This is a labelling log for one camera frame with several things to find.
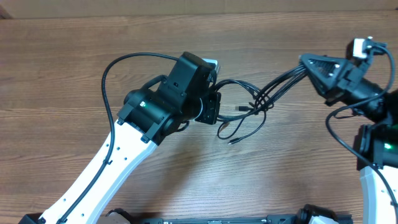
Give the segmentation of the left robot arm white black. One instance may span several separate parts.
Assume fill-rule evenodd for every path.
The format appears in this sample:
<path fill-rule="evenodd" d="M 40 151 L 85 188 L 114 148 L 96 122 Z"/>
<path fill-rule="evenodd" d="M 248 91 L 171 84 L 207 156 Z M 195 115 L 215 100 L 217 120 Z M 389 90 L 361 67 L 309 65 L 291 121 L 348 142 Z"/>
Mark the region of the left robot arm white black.
<path fill-rule="evenodd" d="M 43 213 L 21 223 L 96 223 L 130 173 L 169 135 L 190 121 L 215 124 L 221 95 L 215 89 L 217 60 L 184 52 L 173 57 L 169 75 L 159 75 L 130 91 L 114 119 L 101 88 L 110 133 L 97 154 L 64 195 Z"/>

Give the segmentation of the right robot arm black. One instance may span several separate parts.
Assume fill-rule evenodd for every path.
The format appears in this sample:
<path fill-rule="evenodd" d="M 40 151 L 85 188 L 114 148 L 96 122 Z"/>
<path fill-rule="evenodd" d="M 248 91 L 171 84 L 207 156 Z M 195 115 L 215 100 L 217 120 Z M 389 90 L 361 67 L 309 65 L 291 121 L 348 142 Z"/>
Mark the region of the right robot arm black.
<path fill-rule="evenodd" d="M 343 103 L 325 120 L 329 133 L 357 158 L 363 193 L 363 223 L 397 223 L 397 92 L 365 79 L 378 50 L 346 58 L 303 54 L 300 64 L 326 105 Z M 372 123 L 362 125 L 349 146 L 331 128 L 331 118 L 352 110 Z"/>

